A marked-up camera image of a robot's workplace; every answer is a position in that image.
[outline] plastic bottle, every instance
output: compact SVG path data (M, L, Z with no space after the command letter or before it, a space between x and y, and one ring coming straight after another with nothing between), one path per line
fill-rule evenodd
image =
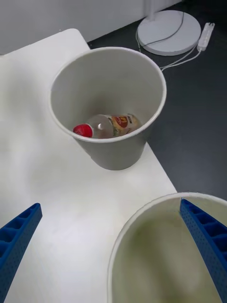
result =
M96 115L87 123L75 126L73 132L88 138L107 139L129 134L141 126L134 115Z

